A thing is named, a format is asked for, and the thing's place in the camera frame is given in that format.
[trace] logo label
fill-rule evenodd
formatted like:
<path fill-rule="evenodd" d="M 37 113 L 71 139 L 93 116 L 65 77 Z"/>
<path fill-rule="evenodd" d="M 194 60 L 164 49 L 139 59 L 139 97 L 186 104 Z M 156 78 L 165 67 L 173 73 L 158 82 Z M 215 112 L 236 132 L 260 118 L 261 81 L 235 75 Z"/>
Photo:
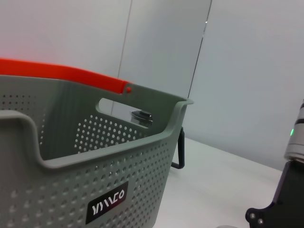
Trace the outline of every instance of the logo label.
<path fill-rule="evenodd" d="M 121 204 L 127 197 L 127 191 L 128 182 L 89 202 L 87 205 L 85 223 L 88 224 L 94 221 L 109 210 Z"/>

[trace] black bracket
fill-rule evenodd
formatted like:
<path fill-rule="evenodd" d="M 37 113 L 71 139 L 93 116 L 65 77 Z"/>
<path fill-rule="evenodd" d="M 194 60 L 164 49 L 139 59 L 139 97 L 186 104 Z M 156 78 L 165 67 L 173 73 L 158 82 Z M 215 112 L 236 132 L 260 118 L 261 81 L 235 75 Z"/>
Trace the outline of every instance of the black bracket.
<path fill-rule="evenodd" d="M 179 156 L 179 164 L 172 162 L 171 167 L 176 168 L 178 170 L 184 168 L 185 166 L 185 132 L 183 127 L 181 127 L 179 139 L 177 142 L 178 148 L 178 156 Z"/>
<path fill-rule="evenodd" d="M 304 163 L 289 161 L 272 203 L 246 212 L 250 228 L 304 228 Z"/>

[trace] white table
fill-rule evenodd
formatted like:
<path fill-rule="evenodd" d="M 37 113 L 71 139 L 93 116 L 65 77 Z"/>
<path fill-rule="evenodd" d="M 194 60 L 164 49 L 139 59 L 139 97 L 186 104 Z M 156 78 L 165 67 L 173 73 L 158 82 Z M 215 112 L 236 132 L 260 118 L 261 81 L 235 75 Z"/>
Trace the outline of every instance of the white table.
<path fill-rule="evenodd" d="M 170 170 L 154 228 L 249 228 L 247 209 L 271 203 L 281 171 L 190 139 L 185 153 L 185 168 Z"/>

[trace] screw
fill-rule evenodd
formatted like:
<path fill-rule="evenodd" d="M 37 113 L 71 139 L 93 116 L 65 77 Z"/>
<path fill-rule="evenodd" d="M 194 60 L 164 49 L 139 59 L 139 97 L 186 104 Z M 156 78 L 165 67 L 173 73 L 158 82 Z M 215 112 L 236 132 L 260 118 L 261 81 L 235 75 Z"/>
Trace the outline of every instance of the screw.
<path fill-rule="evenodd" d="M 249 216 L 250 216 L 251 219 L 255 219 L 256 218 L 256 215 L 254 213 L 251 213 Z"/>
<path fill-rule="evenodd" d="M 258 224 L 260 224 L 260 225 L 263 225 L 264 224 L 264 221 L 260 218 L 258 221 Z"/>

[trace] gray plastic basket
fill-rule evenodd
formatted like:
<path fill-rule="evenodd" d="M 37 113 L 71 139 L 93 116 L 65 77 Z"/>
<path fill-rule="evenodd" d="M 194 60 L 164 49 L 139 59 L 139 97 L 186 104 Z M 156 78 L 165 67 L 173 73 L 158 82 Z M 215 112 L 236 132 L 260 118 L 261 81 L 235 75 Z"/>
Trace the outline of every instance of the gray plastic basket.
<path fill-rule="evenodd" d="M 67 67 L 0 61 L 0 227 L 151 228 L 192 101 L 58 80 L 53 67 L 65 79 Z M 152 126 L 102 113 L 101 98 L 150 112 Z"/>

